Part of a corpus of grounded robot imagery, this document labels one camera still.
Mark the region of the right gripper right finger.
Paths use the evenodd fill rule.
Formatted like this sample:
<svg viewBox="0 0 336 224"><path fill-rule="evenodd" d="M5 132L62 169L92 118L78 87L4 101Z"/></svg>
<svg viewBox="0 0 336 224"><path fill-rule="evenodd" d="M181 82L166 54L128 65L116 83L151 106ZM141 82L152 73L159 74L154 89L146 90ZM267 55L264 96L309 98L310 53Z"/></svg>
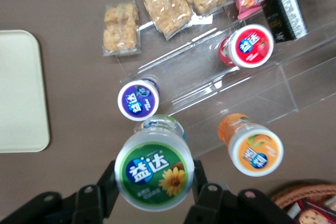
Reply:
<svg viewBox="0 0 336 224"><path fill-rule="evenodd" d="M194 205L184 223L236 223L237 197L226 187L208 182L200 160L195 160L194 165Z"/></svg>

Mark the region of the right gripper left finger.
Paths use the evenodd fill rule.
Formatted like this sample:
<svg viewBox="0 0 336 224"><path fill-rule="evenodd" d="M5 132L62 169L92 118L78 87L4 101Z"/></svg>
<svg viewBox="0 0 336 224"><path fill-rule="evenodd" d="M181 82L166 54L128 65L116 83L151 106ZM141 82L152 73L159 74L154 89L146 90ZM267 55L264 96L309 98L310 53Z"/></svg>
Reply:
<svg viewBox="0 0 336 224"><path fill-rule="evenodd" d="M83 186L76 195L75 219L109 218L119 195L111 161L96 184Z"/></svg>

